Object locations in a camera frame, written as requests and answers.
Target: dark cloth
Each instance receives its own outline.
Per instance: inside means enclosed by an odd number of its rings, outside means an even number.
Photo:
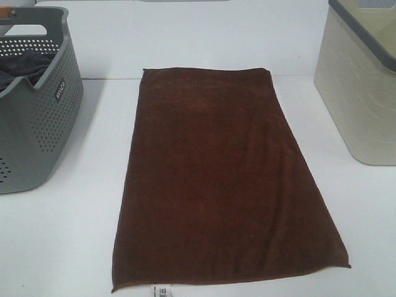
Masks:
[[[113,252],[113,291],[350,267],[269,71],[148,69]]]
[[[34,50],[24,51],[17,56],[0,57],[0,91],[18,76],[25,76],[35,85],[51,64],[55,54],[41,54]]]

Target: towel label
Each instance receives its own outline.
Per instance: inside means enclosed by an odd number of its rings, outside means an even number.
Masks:
[[[152,297],[172,297],[171,285],[152,285]]]
[[[64,93],[64,89],[65,88],[66,88],[66,82],[64,81],[64,78],[62,77],[61,81],[60,81],[60,83],[58,85],[58,88],[56,89],[56,92],[54,94],[56,102],[59,103],[59,101],[60,101],[60,99],[61,99],[61,97],[62,97],[62,95]]]

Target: basket handle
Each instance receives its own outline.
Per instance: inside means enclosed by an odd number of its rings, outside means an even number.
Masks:
[[[0,25],[42,25],[45,36],[59,44],[69,34],[68,11],[62,7],[4,7],[1,11],[6,18],[0,17]]]

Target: care label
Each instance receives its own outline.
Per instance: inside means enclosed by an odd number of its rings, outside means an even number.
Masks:
[[[172,297],[171,285],[152,285],[151,297]]]

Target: gray bin rim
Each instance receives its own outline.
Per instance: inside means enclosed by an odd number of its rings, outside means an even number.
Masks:
[[[339,0],[329,0],[329,5],[384,66],[396,72],[396,57],[388,52],[381,43],[365,29]]]

